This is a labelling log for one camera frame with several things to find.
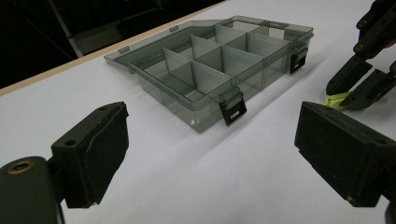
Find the white table surface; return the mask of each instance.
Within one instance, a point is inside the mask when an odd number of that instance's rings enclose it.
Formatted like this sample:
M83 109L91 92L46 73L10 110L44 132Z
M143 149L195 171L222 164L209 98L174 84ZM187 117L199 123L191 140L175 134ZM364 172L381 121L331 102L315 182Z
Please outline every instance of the white table surface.
M352 56L368 0L230 0L191 20L234 15L314 27L306 65L247 102L234 125L203 134L141 90L135 75L103 57L0 97L0 165L51 157L50 145L95 108L128 105L130 147L105 198L67 209L67 223L384 223L388 201L354 208L293 144L302 101L322 103L332 76ZM383 71L396 47L371 60ZM396 95L349 116L396 139Z

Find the plastic organizer box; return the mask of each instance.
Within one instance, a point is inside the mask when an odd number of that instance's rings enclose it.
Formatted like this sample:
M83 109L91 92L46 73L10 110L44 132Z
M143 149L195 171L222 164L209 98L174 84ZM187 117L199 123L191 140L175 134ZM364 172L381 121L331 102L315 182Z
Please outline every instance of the plastic organizer box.
M105 56L202 133L246 113L245 101L305 63L313 29L234 16L187 21Z

